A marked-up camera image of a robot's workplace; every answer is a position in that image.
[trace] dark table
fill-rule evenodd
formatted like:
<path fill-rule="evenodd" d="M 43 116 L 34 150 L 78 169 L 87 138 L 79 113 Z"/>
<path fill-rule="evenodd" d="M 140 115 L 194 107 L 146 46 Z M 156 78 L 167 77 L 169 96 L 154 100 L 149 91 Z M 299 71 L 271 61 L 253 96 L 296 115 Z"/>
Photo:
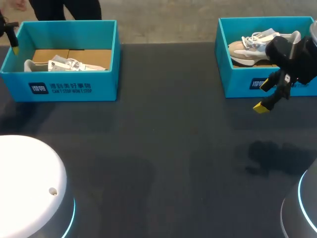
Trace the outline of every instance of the dark table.
<path fill-rule="evenodd" d="M 213 49 L 122 45 L 116 102 L 17 104 L 0 82 L 0 133 L 60 155 L 81 238 L 282 237 L 283 198 L 317 156 L 317 98 L 258 115 L 259 99 L 225 99 Z"/>

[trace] person's leg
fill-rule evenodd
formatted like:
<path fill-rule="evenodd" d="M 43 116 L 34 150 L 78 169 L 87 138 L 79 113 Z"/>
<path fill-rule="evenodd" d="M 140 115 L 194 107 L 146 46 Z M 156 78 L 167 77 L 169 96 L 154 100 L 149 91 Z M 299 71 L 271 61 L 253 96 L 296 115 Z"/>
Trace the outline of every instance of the person's leg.
<path fill-rule="evenodd" d="M 64 0 L 75 20 L 101 20 L 99 0 Z"/>
<path fill-rule="evenodd" d="M 62 0 L 29 0 L 39 21 L 66 20 Z"/>

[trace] white sneaker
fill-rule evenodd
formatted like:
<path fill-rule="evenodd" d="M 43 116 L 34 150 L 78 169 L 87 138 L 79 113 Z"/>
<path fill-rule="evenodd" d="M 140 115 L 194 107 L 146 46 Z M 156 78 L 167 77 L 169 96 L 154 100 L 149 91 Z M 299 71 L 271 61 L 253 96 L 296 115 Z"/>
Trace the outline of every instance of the white sneaker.
<path fill-rule="evenodd" d="M 28 59 L 24 63 L 24 72 L 47 72 L 47 71 L 97 71 L 106 70 L 97 65 L 81 63 L 75 59 L 65 59 L 55 56 L 49 62 L 33 62 Z"/>
<path fill-rule="evenodd" d="M 282 36 L 293 44 L 301 40 L 301 33 L 294 31 L 292 34 L 280 34 L 272 28 L 255 32 L 251 37 L 242 37 L 242 41 L 236 41 L 228 46 L 231 58 L 243 65 L 253 66 L 260 60 L 268 60 L 265 48 L 275 36 Z"/>

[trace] brown cardboard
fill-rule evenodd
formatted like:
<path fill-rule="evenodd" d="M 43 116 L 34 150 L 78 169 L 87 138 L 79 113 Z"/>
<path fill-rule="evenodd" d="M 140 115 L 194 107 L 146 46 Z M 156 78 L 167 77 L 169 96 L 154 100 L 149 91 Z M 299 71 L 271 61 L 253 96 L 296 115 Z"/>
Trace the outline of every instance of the brown cardboard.
<path fill-rule="evenodd" d="M 245 66 L 242 64 L 239 64 L 235 61 L 232 61 L 234 68 L 256 68 L 256 67 L 277 67 L 275 64 L 271 64 L 268 60 L 261 60 L 257 62 L 254 66 Z"/>
<path fill-rule="evenodd" d="M 68 58 L 109 69 L 111 62 L 111 50 L 70 50 Z"/>
<path fill-rule="evenodd" d="M 35 50 L 32 60 L 34 62 L 48 62 L 56 55 L 68 58 L 68 52 L 69 50 Z"/>

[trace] person's hand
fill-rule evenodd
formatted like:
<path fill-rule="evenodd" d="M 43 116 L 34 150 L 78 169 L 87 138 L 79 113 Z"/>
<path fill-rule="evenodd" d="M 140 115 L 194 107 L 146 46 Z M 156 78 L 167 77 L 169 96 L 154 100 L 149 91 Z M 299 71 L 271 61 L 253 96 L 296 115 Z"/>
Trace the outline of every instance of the person's hand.
<path fill-rule="evenodd" d="M 26 2 L 25 0 L 9 0 L 10 5 L 19 11 L 25 11 L 26 10 Z"/>

